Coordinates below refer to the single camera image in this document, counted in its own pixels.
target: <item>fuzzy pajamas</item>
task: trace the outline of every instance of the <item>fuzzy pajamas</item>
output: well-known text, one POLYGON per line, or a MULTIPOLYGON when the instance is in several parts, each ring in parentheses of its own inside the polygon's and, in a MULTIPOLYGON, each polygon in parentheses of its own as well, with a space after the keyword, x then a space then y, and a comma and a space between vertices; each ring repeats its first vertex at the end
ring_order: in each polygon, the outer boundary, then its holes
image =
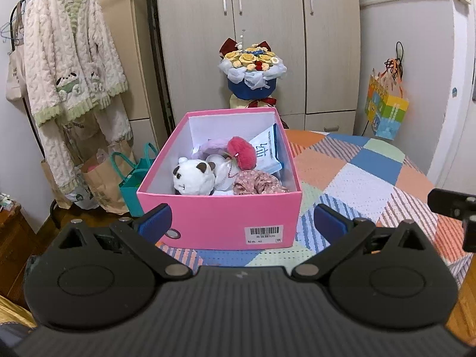
POLYGON ((66 194, 78 182, 60 128, 93 111, 109 143, 132 138, 118 95, 128 85, 98 0, 31 0, 25 22, 30 107, 46 161, 66 194))

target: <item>sticker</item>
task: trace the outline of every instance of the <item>sticker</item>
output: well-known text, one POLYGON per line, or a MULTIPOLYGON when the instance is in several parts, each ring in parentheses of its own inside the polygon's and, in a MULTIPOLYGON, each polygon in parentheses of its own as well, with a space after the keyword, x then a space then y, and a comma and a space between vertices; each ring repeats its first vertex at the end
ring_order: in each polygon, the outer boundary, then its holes
POLYGON ((283 242, 283 226, 246 227, 246 244, 280 244, 283 242))

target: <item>cabinet door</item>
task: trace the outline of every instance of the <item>cabinet door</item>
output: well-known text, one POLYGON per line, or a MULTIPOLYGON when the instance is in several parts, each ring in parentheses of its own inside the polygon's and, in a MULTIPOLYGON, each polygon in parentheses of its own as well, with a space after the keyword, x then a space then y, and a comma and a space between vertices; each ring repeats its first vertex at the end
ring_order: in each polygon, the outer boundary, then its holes
POLYGON ((268 42, 283 59, 287 74, 272 96, 281 115, 301 114, 306 102, 306 50, 302 0, 233 0, 237 37, 244 45, 268 42))
POLYGON ((231 0, 158 0, 160 36, 175 122, 188 111, 229 108, 221 45, 235 38, 231 0))
POLYGON ((304 0, 304 10, 306 113, 355 110, 360 71, 359 0, 304 0))
POLYGON ((355 111, 306 114, 304 130, 349 134, 351 136, 354 133, 355 117, 355 111))

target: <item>red ribbon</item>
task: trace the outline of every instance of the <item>red ribbon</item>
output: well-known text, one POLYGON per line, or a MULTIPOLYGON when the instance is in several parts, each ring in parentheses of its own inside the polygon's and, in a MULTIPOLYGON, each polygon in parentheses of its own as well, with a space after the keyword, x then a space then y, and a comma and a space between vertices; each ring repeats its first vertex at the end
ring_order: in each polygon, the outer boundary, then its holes
POLYGON ((264 98, 264 99, 258 99, 254 100, 248 105, 248 108, 254 108, 258 107, 258 102, 264 102, 266 104, 269 104, 270 106, 276 106, 276 99, 275 98, 264 98))

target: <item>clothes rack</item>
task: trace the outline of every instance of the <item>clothes rack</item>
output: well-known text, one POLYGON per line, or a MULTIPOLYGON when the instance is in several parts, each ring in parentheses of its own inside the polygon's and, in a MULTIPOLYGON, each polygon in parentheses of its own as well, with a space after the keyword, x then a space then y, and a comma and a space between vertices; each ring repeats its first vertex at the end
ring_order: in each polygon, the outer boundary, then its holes
MULTIPOLYGON (((20 6, 26 1, 27 0, 21 0, 20 6)), ((11 51, 12 52, 15 50, 15 38, 14 38, 14 33, 13 33, 13 17, 15 16, 15 11, 16 10, 17 10, 17 6, 15 5, 15 7, 13 8, 13 11, 11 12, 11 16, 10 16, 10 39, 11 39, 11 51)), ((38 148, 40 148, 41 154, 43 155, 43 158, 45 158, 45 151, 43 149, 43 145, 40 142, 40 138, 36 134, 32 114, 30 114, 30 111, 29 111, 29 108, 28 108, 28 105, 27 105, 27 101, 26 101, 25 98, 23 98, 23 106, 25 106, 25 111, 26 111, 26 114, 27 114, 27 117, 28 117, 28 121, 30 123, 30 127, 32 128, 33 135, 35 136, 36 143, 38 144, 38 148)), ((56 200, 53 200, 53 202, 51 203, 51 206, 49 208, 49 216, 51 217, 55 227, 57 229, 61 229, 61 225, 60 225, 58 219, 56 219, 56 217, 54 216, 54 209, 55 209, 56 205, 57 205, 56 200)))

